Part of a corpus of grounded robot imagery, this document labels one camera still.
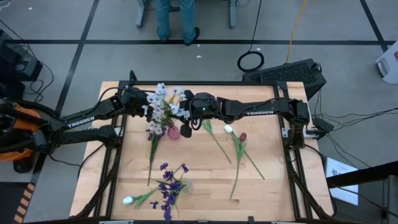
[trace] red tulip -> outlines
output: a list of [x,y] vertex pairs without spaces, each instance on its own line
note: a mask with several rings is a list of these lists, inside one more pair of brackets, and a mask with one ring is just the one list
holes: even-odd
[[240,137],[239,137],[239,140],[240,140],[241,142],[244,142],[244,141],[246,141],[247,138],[248,138],[248,135],[247,135],[246,133],[242,133],[242,134],[240,135]]

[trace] jeans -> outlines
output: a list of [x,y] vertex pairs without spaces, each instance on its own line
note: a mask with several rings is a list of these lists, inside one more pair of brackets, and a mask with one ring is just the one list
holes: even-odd
[[[182,20],[182,37],[185,43],[189,43],[196,35],[193,26],[193,21],[195,19],[195,3],[194,0],[178,0],[178,2],[180,4]],[[159,35],[161,40],[167,40],[170,35],[170,0],[156,0],[156,4],[156,18],[159,24],[157,35]]]

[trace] wooden tabletop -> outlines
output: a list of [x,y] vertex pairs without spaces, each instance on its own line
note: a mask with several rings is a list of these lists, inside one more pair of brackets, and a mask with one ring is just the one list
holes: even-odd
[[[103,82],[101,92],[118,82]],[[151,90],[155,86],[136,86]],[[182,86],[193,93],[208,92],[215,96],[239,100],[242,102],[264,101],[274,97],[270,86]],[[290,98],[307,100],[302,83],[288,83]],[[109,91],[104,97],[113,95]],[[185,163],[190,169],[184,177],[192,181],[193,190],[181,195],[178,200],[180,220],[247,221],[253,216],[256,221],[294,221],[289,181],[284,164],[284,150],[280,136],[280,126],[276,115],[245,117],[231,126],[236,134],[248,134],[246,152],[251,156],[265,180],[257,173],[246,156],[240,164],[239,179],[233,199],[229,199],[235,175],[236,153],[233,140],[225,133],[222,121],[211,121],[213,132],[219,143],[232,160],[228,162],[213,138],[203,128],[193,131],[192,137],[181,137],[177,141],[163,138],[155,156],[151,177],[162,179],[159,166],[168,162],[170,169],[176,169]],[[93,126],[110,124],[108,121],[95,121]],[[112,219],[117,220],[163,220],[161,209],[153,210],[151,201],[161,198],[154,193],[141,207],[134,210],[133,205],[123,205],[122,199],[129,195],[144,194],[158,184],[152,181],[147,187],[149,171],[150,141],[147,140],[147,123],[144,118],[129,117],[114,195]],[[306,139],[306,144],[318,149],[316,140]],[[101,143],[89,142],[85,157]],[[78,213],[90,200],[98,188],[105,149],[88,159],[81,170],[75,198],[70,215]],[[302,161],[307,186],[323,209],[331,215],[330,201],[325,173],[318,154],[302,149]],[[298,191],[300,213],[305,216],[302,195]],[[103,209],[108,193],[104,194]],[[177,211],[172,212],[173,220],[178,220]]]

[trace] gray floor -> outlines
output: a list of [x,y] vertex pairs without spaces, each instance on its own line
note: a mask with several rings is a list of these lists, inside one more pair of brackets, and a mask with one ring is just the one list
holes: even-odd
[[[94,0],[35,0],[13,1],[0,11],[0,19],[25,39],[79,40]],[[242,1],[237,8],[235,30],[228,27],[228,3],[197,1],[197,26],[201,39],[250,40],[256,20],[258,0]],[[398,39],[396,0],[366,0],[384,40]],[[301,1],[263,1],[256,39],[289,40]],[[100,0],[87,39],[95,40],[156,40],[154,11],[147,11],[144,27],[134,25],[136,0]],[[179,14],[170,15],[171,39],[181,39]],[[295,35],[297,40],[377,40],[359,0],[309,0]],[[55,81],[44,92],[43,104],[56,107],[61,90],[75,56],[77,44],[32,44],[37,57],[54,72]],[[139,80],[240,80],[242,72],[236,61],[248,45],[84,45],[76,67],[62,114],[80,111],[93,105],[102,81],[128,79],[131,69]],[[255,45],[265,56],[266,67],[284,63],[287,45]],[[394,108],[398,104],[398,86],[384,83],[374,66],[383,53],[376,45],[294,45],[291,62],[313,58],[320,62],[328,83],[323,88],[322,110],[330,115],[372,113]],[[249,67],[256,58],[244,63]],[[50,81],[43,69],[40,79]],[[316,97],[310,100],[312,111]],[[397,115],[388,114],[354,126],[343,128],[331,135],[347,152],[370,166],[398,160],[396,136]],[[321,152],[339,161],[327,139],[319,141]],[[80,163],[85,144],[61,147],[54,157]],[[354,165],[365,165],[344,154]],[[12,164],[0,164],[0,181],[29,181],[31,173],[16,174]],[[27,222],[66,218],[76,187],[75,167],[46,159],[37,183]],[[360,186],[360,192],[381,203],[381,183]],[[379,211],[365,201],[351,207],[338,203],[342,218],[368,219],[375,223]],[[353,213],[364,214],[361,218]]]

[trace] white paper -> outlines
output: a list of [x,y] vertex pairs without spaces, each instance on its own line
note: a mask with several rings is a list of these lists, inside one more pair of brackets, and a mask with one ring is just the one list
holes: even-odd
[[[326,160],[326,177],[333,177],[334,175],[345,174],[356,170],[358,169],[355,167],[349,166],[329,157]],[[351,185],[342,188],[358,193],[358,185]],[[330,189],[330,193],[334,198],[351,203],[353,205],[358,205],[358,195],[354,193],[347,192],[339,188]]]

